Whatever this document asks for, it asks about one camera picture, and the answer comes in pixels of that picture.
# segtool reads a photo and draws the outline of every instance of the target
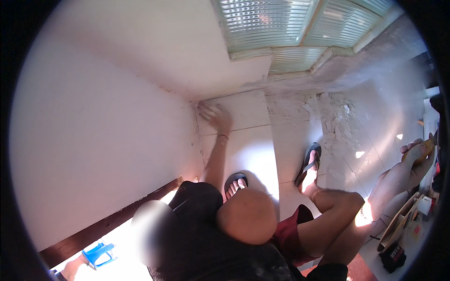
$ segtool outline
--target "man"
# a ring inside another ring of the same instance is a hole
[[[367,202],[357,193],[317,186],[320,147],[306,154],[298,176],[299,192],[322,213],[316,219],[300,205],[295,214],[278,223],[269,197],[247,188],[238,179],[222,187],[225,148],[232,118],[220,105],[199,104],[200,115],[217,130],[211,157],[199,183],[184,182],[169,203],[178,219],[172,239],[163,246],[158,268],[149,268],[159,280],[346,280],[347,264],[358,253],[386,203],[418,185],[433,155],[419,165],[422,140],[402,147],[409,152],[378,178]],[[225,193],[226,202],[221,193]],[[304,277],[296,269],[323,256]]]

